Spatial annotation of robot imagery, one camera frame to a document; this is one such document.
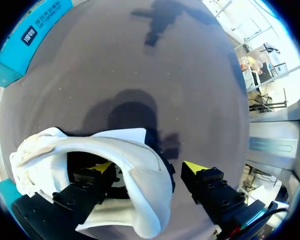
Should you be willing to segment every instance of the desk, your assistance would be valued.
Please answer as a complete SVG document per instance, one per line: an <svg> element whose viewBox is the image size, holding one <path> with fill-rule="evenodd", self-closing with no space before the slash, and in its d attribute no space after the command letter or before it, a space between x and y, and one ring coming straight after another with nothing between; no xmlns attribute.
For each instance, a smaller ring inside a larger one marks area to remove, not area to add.
<svg viewBox="0 0 300 240"><path fill-rule="evenodd" d="M59 127L76 136L153 129L176 170L170 221L155 239L211 237L215 226L181 180L182 162L217 167L237 188L248 149L249 108L238 59L220 24L200 1L180 3L203 20L183 11L155 46L145 39L159 20L131 16L136 8L159 8L153 0L87 1L56 23L26 76L3 91L0 143L10 177L10 153L44 129ZM140 240L127 226L85 233L100 240Z"/></svg>

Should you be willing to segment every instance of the white cloth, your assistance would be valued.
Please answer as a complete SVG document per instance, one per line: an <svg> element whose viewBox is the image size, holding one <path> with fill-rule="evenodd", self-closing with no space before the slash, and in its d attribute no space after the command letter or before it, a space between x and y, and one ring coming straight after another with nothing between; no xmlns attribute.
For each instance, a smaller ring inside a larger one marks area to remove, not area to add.
<svg viewBox="0 0 300 240"><path fill-rule="evenodd" d="M68 137L52 127L27 138L10 155L17 190L38 192L52 202L52 193L69 185L67 153L88 152L120 167L130 199L106 199L96 205L76 230L106 225L132 226L142 238L154 238L170 218L172 183L162 159L146 144L143 128Z"/></svg>

